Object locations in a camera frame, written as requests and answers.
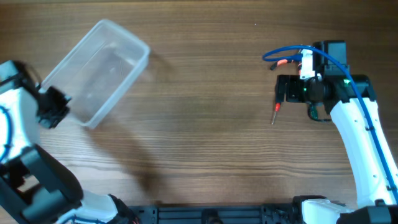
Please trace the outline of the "clear plastic container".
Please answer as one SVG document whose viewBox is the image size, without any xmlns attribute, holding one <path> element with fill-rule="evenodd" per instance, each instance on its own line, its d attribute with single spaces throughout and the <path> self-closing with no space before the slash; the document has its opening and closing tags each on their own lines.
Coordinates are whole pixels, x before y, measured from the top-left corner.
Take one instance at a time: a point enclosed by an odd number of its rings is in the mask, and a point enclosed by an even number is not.
<svg viewBox="0 0 398 224">
<path fill-rule="evenodd" d="M 150 47 L 127 29 L 100 20 L 42 82 L 71 97 L 69 116 L 94 129 L 149 63 Z"/>
</svg>

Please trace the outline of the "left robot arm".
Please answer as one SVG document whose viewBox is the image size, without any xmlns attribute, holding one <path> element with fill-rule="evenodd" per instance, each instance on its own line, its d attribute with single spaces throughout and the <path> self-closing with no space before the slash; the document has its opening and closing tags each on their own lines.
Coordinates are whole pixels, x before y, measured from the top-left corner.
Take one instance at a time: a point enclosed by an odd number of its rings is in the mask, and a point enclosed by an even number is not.
<svg viewBox="0 0 398 224">
<path fill-rule="evenodd" d="M 35 82 L 26 65 L 1 63 L 1 206 L 18 223 L 140 223 L 122 200 L 83 190 L 74 174 L 40 145 L 70 97 Z"/>
</svg>

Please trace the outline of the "black red screwdriver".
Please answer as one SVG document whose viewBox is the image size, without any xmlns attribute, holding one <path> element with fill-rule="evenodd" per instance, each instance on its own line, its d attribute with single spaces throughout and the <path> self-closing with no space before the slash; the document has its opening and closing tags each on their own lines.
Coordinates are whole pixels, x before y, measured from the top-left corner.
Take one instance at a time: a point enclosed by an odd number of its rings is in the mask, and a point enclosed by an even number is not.
<svg viewBox="0 0 398 224">
<path fill-rule="evenodd" d="M 274 113 L 273 113 L 272 120 L 271 120 L 271 125 L 275 124 L 277 113 L 279 112 L 280 107 L 281 107 L 281 103 L 276 103 L 275 104 Z"/>
</svg>

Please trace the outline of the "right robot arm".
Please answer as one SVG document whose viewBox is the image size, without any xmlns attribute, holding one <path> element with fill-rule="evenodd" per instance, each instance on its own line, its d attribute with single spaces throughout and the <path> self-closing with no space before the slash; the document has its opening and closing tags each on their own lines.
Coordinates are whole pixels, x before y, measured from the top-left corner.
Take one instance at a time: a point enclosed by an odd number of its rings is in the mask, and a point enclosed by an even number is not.
<svg viewBox="0 0 398 224">
<path fill-rule="evenodd" d="M 283 102 L 304 103 L 318 121 L 323 106 L 343 140 L 356 185 L 356 210 L 318 195 L 294 197 L 290 210 L 273 210 L 286 223 L 396 223 L 397 166 L 379 120 L 376 94 L 369 77 L 353 75 L 342 40 L 291 45 L 263 55 L 272 68 L 297 64 L 297 74 L 279 75 L 275 110 Z"/>
</svg>

